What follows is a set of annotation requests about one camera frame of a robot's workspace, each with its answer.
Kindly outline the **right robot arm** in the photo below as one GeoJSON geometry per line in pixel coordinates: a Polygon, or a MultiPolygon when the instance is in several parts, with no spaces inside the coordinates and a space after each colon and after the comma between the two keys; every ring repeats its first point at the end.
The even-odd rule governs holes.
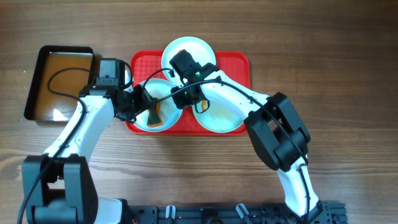
{"type": "Polygon", "coordinates": [[[274,96],[255,92],[211,63],[174,64],[172,68],[183,83],[174,91],[177,104],[207,100],[239,116],[257,156],[277,172],[286,206],[304,223],[312,222],[319,214],[319,198],[308,173],[310,134],[287,96],[280,92],[274,96]]]}

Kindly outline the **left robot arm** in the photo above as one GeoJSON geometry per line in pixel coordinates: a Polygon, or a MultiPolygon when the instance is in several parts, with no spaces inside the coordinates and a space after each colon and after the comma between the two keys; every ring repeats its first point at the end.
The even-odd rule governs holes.
{"type": "Polygon", "coordinates": [[[18,223],[136,223],[124,199],[98,197],[88,167],[91,154],[107,125],[118,118],[133,122],[154,106],[155,98],[140,85],[85,86],[75,98],[76,111],[41,156],[22,164],[24,201],[18,223]]]}

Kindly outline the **light blue plate top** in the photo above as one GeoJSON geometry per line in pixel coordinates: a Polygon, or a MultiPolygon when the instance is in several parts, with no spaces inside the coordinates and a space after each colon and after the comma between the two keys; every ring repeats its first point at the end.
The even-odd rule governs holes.
{"type": "MultiPolygon", "coordinates": [[[[169,61],[175,56],[180,50],[186,50],[189,52],[193,59],[201,65],[201,69],[191,76],[188,80],[184,78],[184,84],[200,82],[207,79],[209,74],[212,72],[212,66],[207,66],[210,63],[213,66],[216,65],[216,57],[212,48],[204,41],[197,37],[181,37],[172,41],[166,46],[161,59],[161,68],[169,68],[175,71],[169,64],[169,61]]],[[[183,83],[175,76],[175,73],[170,70],[164,70],[164,75],[167,80],[173,83],[177,87],[183,87],[183,83]]]]}

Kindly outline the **orange green sponge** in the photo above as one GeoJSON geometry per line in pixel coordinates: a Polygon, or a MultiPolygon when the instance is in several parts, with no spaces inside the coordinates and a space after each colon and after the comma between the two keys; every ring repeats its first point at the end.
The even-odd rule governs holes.
{"type": "Polygon", "coordinates": [[[148,106],[148,117],[147,126],[150,128],[158,127],[163,125],[162,117],[160,115],[160,103],[158,98],[154,98],[154,102],[151,102],[148,106]]]}

